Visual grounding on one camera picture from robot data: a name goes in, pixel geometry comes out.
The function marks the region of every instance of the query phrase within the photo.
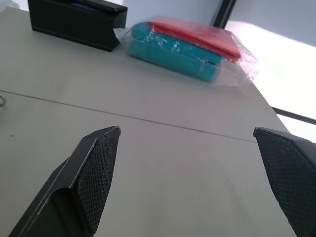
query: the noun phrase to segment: white table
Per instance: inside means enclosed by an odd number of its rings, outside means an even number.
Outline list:
[[[295,236],[252,138],[256,125],[285,128],[254,87],[212,88],[29,24],[0,14],[3,236],[80,139],[113,125],[122,135],[96,237]]]
[[[0,15],[0,90],[254,141],[286,131],[255,86],[212,87],[127,57],[33,32],[28,12]]]

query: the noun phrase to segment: plastic bag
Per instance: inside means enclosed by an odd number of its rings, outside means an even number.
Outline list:
[[[0,0],[0,13],[3,12],[8,6],[19,8],[19,5],[11,0]]]
[[[257,74],[257,60],[236,36],[209,25],[160,16],[120,42],[132,56],[214,85],[247,85]]]

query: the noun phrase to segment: wall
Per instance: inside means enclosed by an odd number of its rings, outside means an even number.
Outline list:
[[[24,11],[29,10],[29,5],[27,0],[12,0],[13,2],[17,3],[19,5],[19,8]]]
[[[231,21],[316,46],[316,0],[237,0]]]
[[[155,15],[180,17],[209,24],[222,0],[123,0],[128,7],[127,25]]]

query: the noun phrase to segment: teal pencil case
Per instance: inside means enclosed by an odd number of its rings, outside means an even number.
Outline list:
[[[151,31],[147,23],[131,29],[128,53],[142,60],[195,78],[212,81],[223,58],[193,44]]]

